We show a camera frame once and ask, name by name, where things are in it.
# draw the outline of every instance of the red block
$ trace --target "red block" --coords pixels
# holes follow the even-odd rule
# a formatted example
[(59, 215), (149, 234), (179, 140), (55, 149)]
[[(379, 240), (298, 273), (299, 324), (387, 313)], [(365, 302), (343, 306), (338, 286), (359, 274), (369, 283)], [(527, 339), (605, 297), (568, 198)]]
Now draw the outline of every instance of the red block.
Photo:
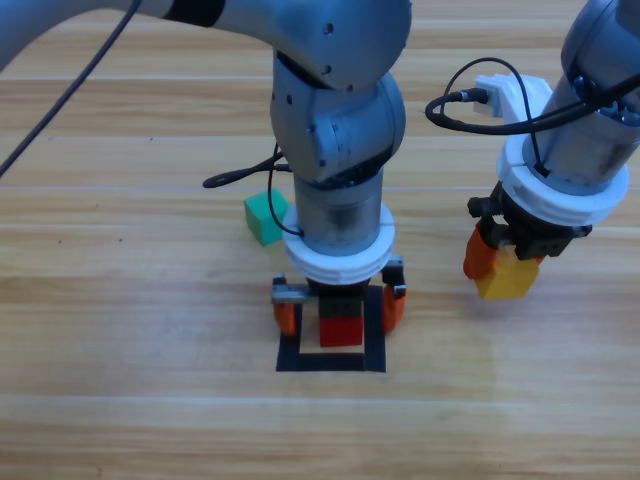
[(320, 346), (355, 347), (362, 345), (363, 317), (327, 317), (320, 319)]

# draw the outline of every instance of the black square outline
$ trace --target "black square outline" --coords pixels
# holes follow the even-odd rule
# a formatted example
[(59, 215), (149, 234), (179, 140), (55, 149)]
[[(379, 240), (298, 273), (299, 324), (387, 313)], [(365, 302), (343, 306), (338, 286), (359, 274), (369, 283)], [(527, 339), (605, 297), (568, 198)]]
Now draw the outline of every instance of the black square outline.
[(369, 286), (364, 299), (364, 353), (300, 353), (302, 305), (296, 305), (296, 336), (280, 335), (277, 372), (387, 371), (382, 329), (382, 287)]

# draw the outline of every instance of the green cube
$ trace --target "green cube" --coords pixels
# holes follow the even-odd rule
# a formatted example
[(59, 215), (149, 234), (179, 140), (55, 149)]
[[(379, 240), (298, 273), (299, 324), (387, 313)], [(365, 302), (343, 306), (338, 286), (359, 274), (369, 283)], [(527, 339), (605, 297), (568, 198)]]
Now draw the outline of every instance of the green cube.
[[(271, 198), (276, 217), (282, 222), (289, 210), (289, 203), (277, 189), (271, 191)], [(275, 243), (282, 238), (282, 230), (271, 216), (267, 192), (247, 198), (244, 201), (244, 212), (249, 229), (263, 246)]]

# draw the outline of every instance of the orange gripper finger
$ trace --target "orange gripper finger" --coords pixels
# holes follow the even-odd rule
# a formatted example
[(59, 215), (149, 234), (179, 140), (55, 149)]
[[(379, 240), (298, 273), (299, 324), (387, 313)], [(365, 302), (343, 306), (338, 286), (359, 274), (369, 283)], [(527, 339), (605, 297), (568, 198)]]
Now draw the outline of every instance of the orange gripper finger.
[(273, 315), (276, 318), (276, 322), (280, 325), (282, 333), (288, 337), (293, 337), (296, 334), (295, 308), (295, 305), (277, 304), (273, 306)]
[(476, 225), (469, 243), (467, 243), (467, 254), (464, 259), (464, 274), (470, 280), (478, 280), (491, 272), (491, 268), (496, 260), (498, 250), (487, 245), (480, 230)]
[(393, 286), (384, 287), (383, 308), (382, 308), (382, 330), (384, 334), (392, 332), (404, 315), (404, 306), (407, 301), (407, 295), (402, 298), (396, 298), (393, 293)]

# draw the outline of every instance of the wooden table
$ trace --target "wooden table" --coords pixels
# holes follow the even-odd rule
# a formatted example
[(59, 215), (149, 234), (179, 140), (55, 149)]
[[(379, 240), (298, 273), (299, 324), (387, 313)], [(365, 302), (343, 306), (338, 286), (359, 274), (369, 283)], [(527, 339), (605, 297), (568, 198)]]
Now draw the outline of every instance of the wooden table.
[[(583, 3), (414, 2), (394, 68), (408, 137), (385, 191), (410, 298), (386, 374), (276, 373), (270, 281), (291, 267), (242, 204), (266, 178), (200, 188), (270, 154), (268, 49), (136, 18), (2, 179), (0, 478), (640, 478), (638, 164), (620, 208), (527, 298), (484, 303), (461, 270), (465, 206), (495, 184), (503, 139), (422, 114), (479, 56), (555, 84)], [(74, 19), (2, 73), (0, 156), (118, 18)]]

